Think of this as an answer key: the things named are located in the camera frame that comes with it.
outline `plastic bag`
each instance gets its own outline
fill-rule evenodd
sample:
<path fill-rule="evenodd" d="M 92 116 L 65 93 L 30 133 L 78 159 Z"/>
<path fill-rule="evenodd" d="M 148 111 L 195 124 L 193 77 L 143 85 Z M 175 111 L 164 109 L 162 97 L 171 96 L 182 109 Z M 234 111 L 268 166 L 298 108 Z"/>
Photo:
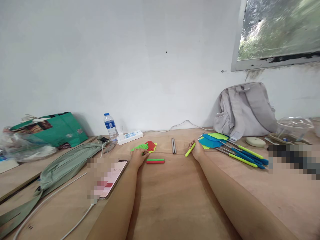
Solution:
<path fill-rule="evenodd" d="M 0 148 L 4 150 L 5 157 L 14 158 L 17 162 L 32 162 L 44 159 L 57 151 L 57 148 L 33 134 L 5 131 Z"/>

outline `finger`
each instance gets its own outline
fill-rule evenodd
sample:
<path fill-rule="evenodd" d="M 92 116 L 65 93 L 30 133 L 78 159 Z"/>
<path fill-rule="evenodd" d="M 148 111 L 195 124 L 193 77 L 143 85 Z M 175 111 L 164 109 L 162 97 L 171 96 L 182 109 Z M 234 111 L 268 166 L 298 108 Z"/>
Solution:
<path fill-rule="evenodd" d="M 150 153 L 146 153 L 145 155 L 142 156 L 142 159 L 145 160 L 148 156 L 150 155 Z"/>
<path fill-rule="evenodd" d="M 141 154 L 143 154 L 143 153 L 148 153 L 149 151 L 146 150 L 146 149 L 140 148 L 140 149 L 139 149 L 139 152 L 140 152 Z"/>

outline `smartphone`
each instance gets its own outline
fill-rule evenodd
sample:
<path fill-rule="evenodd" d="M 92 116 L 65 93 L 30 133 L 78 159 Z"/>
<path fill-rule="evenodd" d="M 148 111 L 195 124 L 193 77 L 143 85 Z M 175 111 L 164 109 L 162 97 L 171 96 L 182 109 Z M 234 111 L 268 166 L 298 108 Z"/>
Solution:
<path fill-rule="evenodd" d="M 111 174 L 108 173 L 108 176 L 104 177 L 104 183 L 106 185 L 100 195 L 100 199 L 107 199 L 111 195 L 114 186 L 117 184 L 127 164 L 127 160 L 120 160 L 114 164 L 114 167 L 111 168 Z"/>

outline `hand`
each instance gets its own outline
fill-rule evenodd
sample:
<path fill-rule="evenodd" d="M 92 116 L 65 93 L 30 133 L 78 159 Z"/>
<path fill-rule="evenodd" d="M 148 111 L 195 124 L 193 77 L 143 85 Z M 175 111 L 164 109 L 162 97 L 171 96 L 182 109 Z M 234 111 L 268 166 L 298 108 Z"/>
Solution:
<path fill-rule="evenodd" d="M 201 143 L 199 143 L 199 141 L 196 140 L 196 139 L 194 139 L 189 144 L 188 149 L 190 149 L 194 143 L 196 143 L 196 145 L 194 146 L 194 149 L 192 150 L 192 154 L 193 154 L 194 158 L 199 162 L 200 157 L 202 155 L 204 155 L 204 150 L 203 150 L 203 147 L 202 147 Z"/>
<path fill-rule="evenodd" d="M 142 165 L 143 161 L 150 155 L 148 150 L 142 148 L 136 148 L 130 152 L 131 154 L 131 161 L 132 164 L 138 170 L 139 167 Z"/>

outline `green fabric strap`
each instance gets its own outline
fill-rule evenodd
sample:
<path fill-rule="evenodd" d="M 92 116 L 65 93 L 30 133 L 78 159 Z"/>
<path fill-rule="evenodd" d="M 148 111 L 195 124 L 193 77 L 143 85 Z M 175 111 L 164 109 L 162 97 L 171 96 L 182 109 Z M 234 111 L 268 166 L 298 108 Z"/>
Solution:
<path fill-rule="evenodd" d="M 36 197 L 0 216 L 0 227 L 15 218 L 13 223 L 0 233 L 0 240 L 22 223 L 41 198 L 73 178 L 86 164 L 87 159 L 94 156 L 101 148 L 102 144 L 86 143 L 49 164 L 40 175 L 40 187 L 34 194 Z"/>

